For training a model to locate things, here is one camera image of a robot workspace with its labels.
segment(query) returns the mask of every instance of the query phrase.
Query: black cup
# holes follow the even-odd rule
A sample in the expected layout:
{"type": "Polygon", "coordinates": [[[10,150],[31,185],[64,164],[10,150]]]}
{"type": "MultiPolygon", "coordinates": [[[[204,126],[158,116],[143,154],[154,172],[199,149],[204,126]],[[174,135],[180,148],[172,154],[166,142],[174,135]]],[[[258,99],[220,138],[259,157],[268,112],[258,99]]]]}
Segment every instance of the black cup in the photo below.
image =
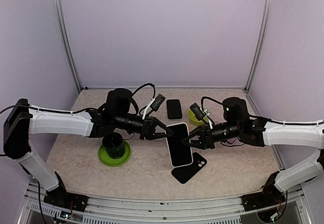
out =
{"type": "Polygon", "coordinates": [[[125,154],[125,144],[121,134],[106,135],[102,139],[102,144],[110,158],[119,159],[125,154]]]}

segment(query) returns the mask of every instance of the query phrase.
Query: white phone frame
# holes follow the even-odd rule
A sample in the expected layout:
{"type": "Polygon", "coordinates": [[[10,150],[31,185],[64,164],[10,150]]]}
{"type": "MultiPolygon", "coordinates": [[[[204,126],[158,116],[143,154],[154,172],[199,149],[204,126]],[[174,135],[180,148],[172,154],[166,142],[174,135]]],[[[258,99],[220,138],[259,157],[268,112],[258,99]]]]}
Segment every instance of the white phone frame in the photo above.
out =
{"type": "MultiPolygon", "coordinates": [[[[176,124],[170,124],[170,125],[167,125],[167,127],[175,126],[175,125],[179,125],[179,124],[184,124],[184,125],[186,125],[186,127],[187,127],[187,132],[188,132],[188,135],[189,135],[189,128],[188,128],[187,123],[185,123],[185,122],[176,123],[176,124]]],[[[184,166],[191,165],[191,164],[193,163],[192,149],[191,149],[191,147],[189,147],[189,148],[190,148],[190,153],[191,153],[191,163],[186,164],[186,165],[176,166],[176,167],[173,166],[173,164],[172,164],[172,159],[171,159],[171,153],[170,153],[170,149],[169,149],[169,144],[168,144],[168,138],[166,138],[166,143],[167,143],[167,147],[168,147],[168,151],[169,151],[169,157],[170,157],[170,162],[171,162],[171,166],[172,166],[172,167],[174,167],[174,168],[176,168],[176,167],[184,167],[184,166]]]]}

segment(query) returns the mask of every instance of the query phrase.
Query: phone screen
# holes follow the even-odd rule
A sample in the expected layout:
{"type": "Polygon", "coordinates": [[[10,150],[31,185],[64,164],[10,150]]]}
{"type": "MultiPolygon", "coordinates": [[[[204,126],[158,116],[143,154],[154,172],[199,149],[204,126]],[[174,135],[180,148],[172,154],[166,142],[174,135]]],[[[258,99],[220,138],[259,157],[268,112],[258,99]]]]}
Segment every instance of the phone screen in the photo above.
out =
{"type": "Polygon", "coordinates": [[[192,152],[189,146],[184,146],[181,141],[188,137],[186,124],[168,126],[173,131],[173,136],[167,138],[172,166],[180,167],[192,163],[192,152]]]}

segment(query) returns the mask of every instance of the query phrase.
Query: tabletop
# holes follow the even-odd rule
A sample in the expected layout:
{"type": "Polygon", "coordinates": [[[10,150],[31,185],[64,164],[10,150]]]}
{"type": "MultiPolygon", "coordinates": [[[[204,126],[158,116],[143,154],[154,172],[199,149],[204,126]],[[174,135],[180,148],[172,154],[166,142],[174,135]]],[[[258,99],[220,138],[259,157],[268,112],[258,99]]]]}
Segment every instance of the tabletop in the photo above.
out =
{"type": "MultiPolygon", "coordinates": [[[[109,90],[83,90],[73,109],[99,107],[109,90]]],[[[187,116],[189,106],[200,104],[202,96],[216,100],[228,97],[245,99],[242,90],[234,89],[156,89],[156,94],[166,99],[181,101],[183,118],[169,120],[164,102],[152,116],[166,125],[186,122],[189,130],[195,128],[187,116]]],[[[151,89],[142,89],[134,96],[139,107],[152,97],[151,89]]],[[[224,122],[222,106],[205,101],[214,121],[224,122]]],[[[186,184],[179,183],[172,175],[169,152],[165,139],[139,140],[136,135],[128,140],[132,148],[130,159],[119,167],[107,167],[98,158],[101,139],[76,135],[59,135],[47,159],[48,165],[62,177],[68,191],[88,195],[127,199],[176,200],[231,196],[260,190],[268,176],[278,170],[271,147],[225,147],[215,144],[215,149],[198,150],[206,160],[206,166],[186,184]]]]}

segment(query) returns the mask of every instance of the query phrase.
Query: smartphone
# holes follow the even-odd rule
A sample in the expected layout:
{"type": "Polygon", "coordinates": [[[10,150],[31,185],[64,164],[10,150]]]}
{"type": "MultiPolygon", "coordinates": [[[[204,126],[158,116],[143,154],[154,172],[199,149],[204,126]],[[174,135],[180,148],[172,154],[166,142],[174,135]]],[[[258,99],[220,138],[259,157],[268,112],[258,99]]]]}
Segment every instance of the smartphone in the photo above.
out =
{"type": "Polygon", "coordinates": [[[166,138],[171,165],[173,167],[182,167],[192,164],[191,148],[181,144],[181,141],[189,136],[188,125],[179,123],[169,125],[168,128],[173,131],[173,136],[166,138]]]}
{"type": "Polygon", "coordinates": [[[181,104],[178,99],[167,100],[168,119],[181,119],[181,104]]]}

